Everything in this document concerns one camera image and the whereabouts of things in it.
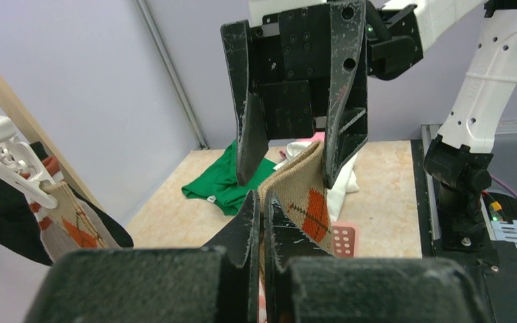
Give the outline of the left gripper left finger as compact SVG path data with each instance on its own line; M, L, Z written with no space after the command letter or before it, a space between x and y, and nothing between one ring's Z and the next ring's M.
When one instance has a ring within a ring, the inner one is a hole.
M49 270L27 322L257 322L260 200L199 248L81 250Z

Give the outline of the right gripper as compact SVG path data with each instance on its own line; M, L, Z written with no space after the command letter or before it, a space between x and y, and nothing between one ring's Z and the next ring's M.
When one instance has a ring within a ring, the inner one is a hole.
M367 91L355 91L365 68L366 2L250 2L250 21L224 24L221 39L236 116L236 178L247 185L268 139L308 138L322 129L322 87L330 81L324 185L368 141Z

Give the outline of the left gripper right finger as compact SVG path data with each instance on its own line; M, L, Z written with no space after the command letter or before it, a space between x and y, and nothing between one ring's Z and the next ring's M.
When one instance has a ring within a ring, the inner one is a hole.
M269 322L489 322L472 278L446 258L336 258L264 204Z

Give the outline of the argyle patterned sock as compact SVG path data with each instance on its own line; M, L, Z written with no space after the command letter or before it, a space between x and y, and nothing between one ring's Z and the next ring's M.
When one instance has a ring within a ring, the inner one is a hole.
M82 249L121 248L98 214L78 199L67 183L45 186L43 190L58 201L58 206L48 209L48 214L69 236L68 253Z
M334 255L331 218L324 186L323 153L322 141L308 143L305 150L259 185L258 194L260 200L264 201L268 192L274 192L285 214L320 249Z

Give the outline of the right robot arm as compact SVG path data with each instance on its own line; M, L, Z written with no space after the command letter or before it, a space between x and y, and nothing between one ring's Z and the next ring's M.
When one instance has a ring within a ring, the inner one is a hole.
M261 1L260 21L224 24L221 38L237 118L236 178L247 184L269 141L315 143L264 186L318 245L329 248L326 192L368 140L367 80L391 80L419 62L478 1ZM440 183L446 250L485 251L479 199L495 131L517 84L517 1L484 1L475 54L456 101L425 155Z

